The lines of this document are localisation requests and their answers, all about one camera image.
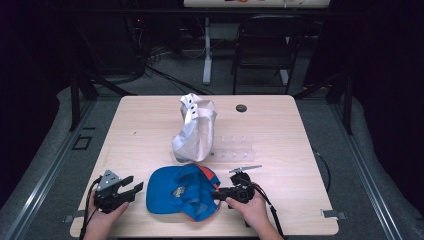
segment human hand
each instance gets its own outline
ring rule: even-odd
[[[88,216],[91,219],[88,222],[84,239],[89,240],[104,240],[107,238],[110,230],[112,229],[113,223],[127,210],[129,203],[125,202],[119,206],[115,211],[109,214],[102,213],[97,210],[94,205],[94,195],[96,191],[92,191],[90,194],[90,202],[88,206]]]
[[[230,197],[225,201],[243,215],[246,223],[258,233],[260,239],[282,239],[268,219],[265,199],[256,189],[252,200],[248,203],[241,203]]]

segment desk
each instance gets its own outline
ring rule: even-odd
[[[184,0],[184,7],[193,8],[327,8],[330,0],[250,0],[240,2],[216,0]],[[205,67],[203,70],[203,84],[211,83],[212,54],[210,52],[210,23],[205,20]],[[287,82],[287,72],[280,71],[283,82]]]
[[[214,101],[218,116],[217,136],[253,137],[254,159],[243,161],[205,161],[221,181],[231,187],[229,170],[240,166],[262,165],[249,170],[252,181],[267,193],[277,210],[286,235],[333,235],[336,220],[324,218],[321,209],[331,210],[321,175],[311,151],[296,103],[291,96],[204,96]],[[119,192],[144,181],[145,189],[136,195],[111,235],[117,237],[232,237],[256,236],[246,228],[241,215],[221,203],[221,208],[203,222],[191,222],[181,213],[155,215],[146,209],[146,187],[151,174],[163,166],[177,165],[172,159],[173,136],[183,125],[180,96],[124,97],[106,136],[89,185],[110,169],[134,182]],[[236,111],[244,104],[247,111]],[[85,208],[85,197],[79,209]],[[274,220],[268,213],[271,222]],[[79,236],[82,218],[71,226]]]

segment dark background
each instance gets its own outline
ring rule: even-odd
[[[181,7],[181,1],[144,1],[155,8]],[[30,164],[58,111],[56,94],[69,86],[76,63],[95,73],[142,72],[122,18],[77,23],[84,38],[63,18],[52,18],[36,0],[2,3],[0,35],[0,174],[3,205]],[[67,2],[64,6],[78,5]],[[111,7],[122,2],[103,1]],[[379,161],[404,196],[424,214],[424,5],[422,1],[333,1],[330,11],[369,12],[360,21],[324,23],[305,84],[314,84],[354,67],[354,96],[362,103]],[[187,19],[149,18],[152,39],[179,50],[176,27]],[[95,28],[99,35],[90,34]],[[90,48],[104,54],[93,56]]]

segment black office chair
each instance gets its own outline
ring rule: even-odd
[[[277,73],[287,70],[289,78],[284,93],[287,94],[307,28],[307,22],[300,16],[255,15],[243,20],[237,32],[231,69],[233,94],[236,94],[238,68],[275,69]]]

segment baseball cap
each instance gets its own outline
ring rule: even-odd
[[[159,168],[147,186],[147,210],[154,214],[183,212],[193,221],[202,221],[219,208],[211,196],[219,185],[212,170],[196,163]]]

